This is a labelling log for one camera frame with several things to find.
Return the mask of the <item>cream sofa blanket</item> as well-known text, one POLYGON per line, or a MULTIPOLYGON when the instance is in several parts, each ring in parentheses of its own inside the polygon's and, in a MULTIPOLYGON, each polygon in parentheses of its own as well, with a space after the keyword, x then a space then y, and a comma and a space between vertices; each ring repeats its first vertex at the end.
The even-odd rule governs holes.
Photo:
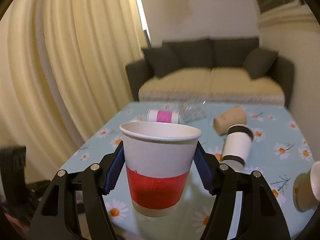
POLYGON ((183 68, 153 77, 139 89, 140 101, 206 101, 285 105, 285 93, 270 77, 252 79, 244 68, 183 68))

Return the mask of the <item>right dark throw pillow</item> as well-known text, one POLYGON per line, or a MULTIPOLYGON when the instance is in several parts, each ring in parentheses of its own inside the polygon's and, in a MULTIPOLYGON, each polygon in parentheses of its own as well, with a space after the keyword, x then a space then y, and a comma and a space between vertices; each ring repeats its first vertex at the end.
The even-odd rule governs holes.
POLYGON ((264 48, 253 49, 245 58, 242 67, 247 70, 251 79, 265 76, 278 57, 278 52, 264 48))

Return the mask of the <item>dark throw pillow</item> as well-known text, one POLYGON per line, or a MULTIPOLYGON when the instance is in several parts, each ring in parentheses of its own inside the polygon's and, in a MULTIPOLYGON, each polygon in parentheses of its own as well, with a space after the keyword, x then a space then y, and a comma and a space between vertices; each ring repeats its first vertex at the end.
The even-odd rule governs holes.
POLYGON ((251 79, 265 76, 278 57, 278 52, 264 48, 253 49, 245 58, 242 67, 247 70, 251 79))
POLYGON ((143 48, 142 52, 156 77, 165 77, 182 68, 179 58, 168 46, 143 48))

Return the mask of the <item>black band paper cup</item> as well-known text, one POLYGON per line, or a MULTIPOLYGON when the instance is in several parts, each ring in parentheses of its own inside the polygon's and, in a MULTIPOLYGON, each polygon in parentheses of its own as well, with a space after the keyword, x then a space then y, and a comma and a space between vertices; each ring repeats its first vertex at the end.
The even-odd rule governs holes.
POLYGON ((236 172, 242 172, 245 168, 253 139, 253 131, 247 125, 237 124, 229 127, 220 163, 228 165, 236 172))

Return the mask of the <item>beige ceramic mug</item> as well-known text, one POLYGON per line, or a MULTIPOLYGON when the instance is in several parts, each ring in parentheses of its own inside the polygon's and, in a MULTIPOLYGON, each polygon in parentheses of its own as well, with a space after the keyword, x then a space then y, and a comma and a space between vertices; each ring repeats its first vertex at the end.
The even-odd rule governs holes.
POLYGON ((293 191, 298 211, 305 212, 319 205, 319 161, 296 178, 293 191))

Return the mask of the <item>clear glass tumbler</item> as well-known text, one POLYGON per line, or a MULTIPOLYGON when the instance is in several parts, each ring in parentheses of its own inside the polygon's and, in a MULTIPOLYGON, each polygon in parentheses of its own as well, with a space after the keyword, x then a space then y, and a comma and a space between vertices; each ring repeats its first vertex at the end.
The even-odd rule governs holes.
POLYGON ((178 104, 179 120, 184 123, 199 121, 207 117, 203 106, 205 101, 185 101, 178 104))

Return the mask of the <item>red band paper cup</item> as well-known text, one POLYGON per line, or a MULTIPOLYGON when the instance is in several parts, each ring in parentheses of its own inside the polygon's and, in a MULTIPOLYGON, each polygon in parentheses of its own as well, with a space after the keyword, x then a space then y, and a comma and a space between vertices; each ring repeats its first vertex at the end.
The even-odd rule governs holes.
POLYGON ((148 217, 167 216, 182 196, 201 130, 147 121, 119 128, 133 207, 148 217))

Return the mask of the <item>daisy print blue tablecloth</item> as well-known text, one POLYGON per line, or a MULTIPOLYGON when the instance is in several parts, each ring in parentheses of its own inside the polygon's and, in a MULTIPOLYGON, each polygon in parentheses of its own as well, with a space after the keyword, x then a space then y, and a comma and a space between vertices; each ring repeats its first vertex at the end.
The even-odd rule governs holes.
MULTIPOLYGON (((69 173, 83 171, 114 152, 121 142, 119 126, 144 121, 150 109, 177 111, 174 102, 133 102, 116 114, 88 139, 63 165, 69 173)), ((304 135, 284 107, 245 105, 247 124, 254 133, 244 172, 262 173, 286 219, 290 236, 295 238, 306 226, 313 211, 299 212, 294 204, 295 180, 308 172, 313 156, 304 135)), ((177 209, 166 217, 150 218, 132 206, 126 172, 116 188, 104 197, 112 223, 125 237, 143 239, 199 239, 208 222, 215 198, 202 186, 196 167, 192 167, 177 209)))

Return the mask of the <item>left dark throw pillow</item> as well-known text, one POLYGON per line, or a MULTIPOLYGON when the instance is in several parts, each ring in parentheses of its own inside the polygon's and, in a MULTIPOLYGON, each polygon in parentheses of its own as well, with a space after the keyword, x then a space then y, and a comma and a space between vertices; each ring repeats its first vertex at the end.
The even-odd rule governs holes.
POLYGON ((156 77, 165 77, 182 68, 179 58, 168 46, 143 48, 142 52, 156 77))

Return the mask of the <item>dark grey sofa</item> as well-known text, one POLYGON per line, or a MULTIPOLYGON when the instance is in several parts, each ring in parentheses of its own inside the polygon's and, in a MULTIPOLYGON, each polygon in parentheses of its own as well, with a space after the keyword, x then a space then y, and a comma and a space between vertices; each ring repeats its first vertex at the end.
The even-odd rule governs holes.
MULTIPOLYGON (((258 37, 236 39, 203 38, 187 41, 164 41, 161 46, 168 46, 179 58, 182 68, 216 67, 243 68, 246 56, 255 48, 264 48, 259 45, 258 37)), ((154 76, 151 66, 143 58, 129 63, 125 67, 133 98, 140 101, 138 92, 140 87, 154 76)), ((265 74, 276 81, 285 93, 285 105, 289 107, 295 79, 294 64, 279 56, 272 67, 265 74)))

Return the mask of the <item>pink band paper cup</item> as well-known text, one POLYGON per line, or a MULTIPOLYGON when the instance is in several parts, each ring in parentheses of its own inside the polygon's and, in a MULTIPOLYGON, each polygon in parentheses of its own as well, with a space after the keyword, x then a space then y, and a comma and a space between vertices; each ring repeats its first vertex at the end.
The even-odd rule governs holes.
POLYGON ((147 121, 178 124, 179 113, 164 111, 164 110, 157 110, 157 109, 150 109, 147 114, 147 121))

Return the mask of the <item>cream curtain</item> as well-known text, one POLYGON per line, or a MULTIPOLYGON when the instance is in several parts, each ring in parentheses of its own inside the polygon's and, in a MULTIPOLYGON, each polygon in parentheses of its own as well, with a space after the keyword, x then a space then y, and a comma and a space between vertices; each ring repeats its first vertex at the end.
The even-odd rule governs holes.
POLYGON ((1 145, 50 179, 132 100, 145 44, 135 0, 1 0, 1 145))

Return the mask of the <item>brown kraft paper cup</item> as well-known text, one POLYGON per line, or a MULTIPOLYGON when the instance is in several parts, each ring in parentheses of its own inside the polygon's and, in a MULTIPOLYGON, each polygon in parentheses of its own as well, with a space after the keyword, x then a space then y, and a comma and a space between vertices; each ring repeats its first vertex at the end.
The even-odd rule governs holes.
POLYGON ((229 127, 238 124, 247 124, 247 114, 240 105, 236 105, 213 119, 213 128, 218 135, 224 135, 229 127))

